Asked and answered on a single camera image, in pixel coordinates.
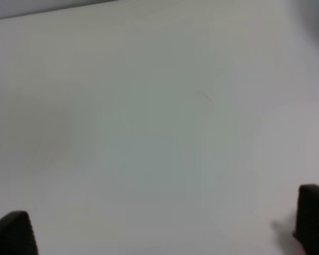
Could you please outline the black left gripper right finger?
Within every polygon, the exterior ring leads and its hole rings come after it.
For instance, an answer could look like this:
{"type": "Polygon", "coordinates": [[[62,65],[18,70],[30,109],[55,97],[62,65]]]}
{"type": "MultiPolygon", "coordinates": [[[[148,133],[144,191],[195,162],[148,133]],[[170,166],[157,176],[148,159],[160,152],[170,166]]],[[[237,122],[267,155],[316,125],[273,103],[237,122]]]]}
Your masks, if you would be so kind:
{"type": "Polygon", "coordinates": [[[319,254],[319,185],[299,187],[294,237],[306,254],[319,254]]]}

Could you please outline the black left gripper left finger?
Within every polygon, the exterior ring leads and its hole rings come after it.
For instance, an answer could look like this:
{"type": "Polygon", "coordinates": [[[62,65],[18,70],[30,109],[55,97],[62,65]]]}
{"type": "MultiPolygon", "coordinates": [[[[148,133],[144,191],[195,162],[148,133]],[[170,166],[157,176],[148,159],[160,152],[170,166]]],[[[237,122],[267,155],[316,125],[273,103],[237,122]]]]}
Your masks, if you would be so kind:
{"type": "Polygon", "coordinates": [[[0,255],[38,255],[29,214],[12,211],[0,219],[0,255]]]}

